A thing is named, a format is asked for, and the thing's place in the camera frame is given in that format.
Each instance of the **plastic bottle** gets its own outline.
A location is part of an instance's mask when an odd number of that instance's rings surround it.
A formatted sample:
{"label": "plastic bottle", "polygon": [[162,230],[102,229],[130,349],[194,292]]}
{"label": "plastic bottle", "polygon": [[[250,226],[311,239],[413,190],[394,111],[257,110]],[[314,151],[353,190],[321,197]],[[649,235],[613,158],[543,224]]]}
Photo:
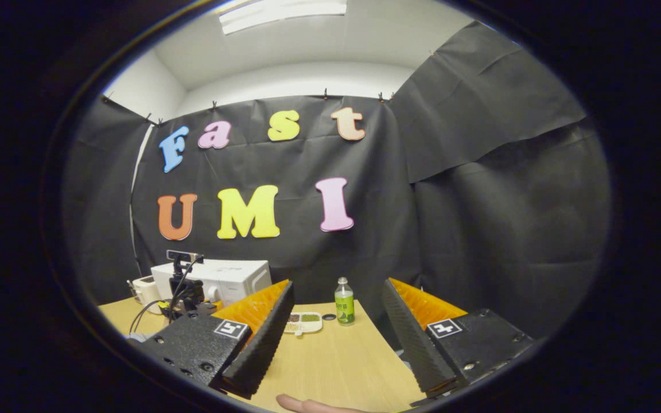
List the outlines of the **plastic bottle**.
{"label": "plastic bottle", "polygon": [[342,326],[350,326],[356,319],[356,313],[353,310],[353,290],[348,286],[346,277],[338,279],[338,288],[336,288],[336,316]]}

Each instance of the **pink letter i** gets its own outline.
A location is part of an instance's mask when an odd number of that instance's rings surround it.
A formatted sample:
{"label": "pink letter i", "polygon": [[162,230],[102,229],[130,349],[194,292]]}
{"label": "pink letter i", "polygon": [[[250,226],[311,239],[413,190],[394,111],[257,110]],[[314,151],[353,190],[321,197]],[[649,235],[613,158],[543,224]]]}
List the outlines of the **pink letter i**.
{"label": "pink letter i", "polygon": [[320,229],[325,232],[341,231],[353,227],[353,220],[346,215],[346,204],[343,199],[343,187],[346,178],[328,178],[315,184],[323,196],[323,212],[325,220],[320,223]]}

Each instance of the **green bottle label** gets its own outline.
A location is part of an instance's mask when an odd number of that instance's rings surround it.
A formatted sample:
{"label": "green bottle label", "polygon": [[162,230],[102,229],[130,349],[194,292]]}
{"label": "green bottle label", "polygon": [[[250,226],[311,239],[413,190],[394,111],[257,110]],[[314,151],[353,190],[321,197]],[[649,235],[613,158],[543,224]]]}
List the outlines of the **green bottle label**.
{"label": "green bottle label", "polygon": [[356,319],[353,312],[353,295],[349,297],[336,296],[336,315],[338,322],[341,324],[349,324]]}

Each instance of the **orange foam pad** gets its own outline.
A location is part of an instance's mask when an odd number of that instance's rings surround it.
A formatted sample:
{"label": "orange foam pad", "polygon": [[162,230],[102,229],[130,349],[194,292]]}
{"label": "orange foam pad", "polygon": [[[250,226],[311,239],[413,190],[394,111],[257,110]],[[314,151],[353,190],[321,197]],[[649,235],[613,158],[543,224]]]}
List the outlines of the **orange foam pad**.
{"label": "orange foam pad", "polygon": [[240,301],[236,301],[211,315],[224,320],[249,324],[249,327],[251,327],[251,336],[247,341],[249,343],[257,331],[259,331],[259,328],[262,327],[262,324],[264,324],[280,294],[282,294],[287,286],[288,281],[283,280],[283,282],[270,285],[270,287],[242,298]]}
{"label": "orange foam pad", "polygon": [[402,297],[407,308],[412,311],[420,327],[424,330],[431,322],[437,322],[448,318],[456,318],[466,315],[467,312],[459,309],[457,306],[447,303],[437,298],[435,295],[428,294],[412,285],[405,284],[401,280],[389,279],[394,285],[397,293]]}

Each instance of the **finger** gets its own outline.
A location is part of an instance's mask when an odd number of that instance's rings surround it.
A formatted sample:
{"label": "finger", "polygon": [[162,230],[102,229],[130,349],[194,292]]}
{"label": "finger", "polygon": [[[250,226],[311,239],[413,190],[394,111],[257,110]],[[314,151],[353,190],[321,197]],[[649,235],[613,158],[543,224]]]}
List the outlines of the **finger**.
{"label": "finger", "polygon": [[355,408],[333,407],[315,400],[302,402],[302,413],[365,413]]}
{"label": "finger", "polygon": [[302,410],[302,402],[296,398],[289,397],[288,395],[278,395],[276,399],[277,403],[287,410],[296,411],[297,413],[305,413],[305,411]]}

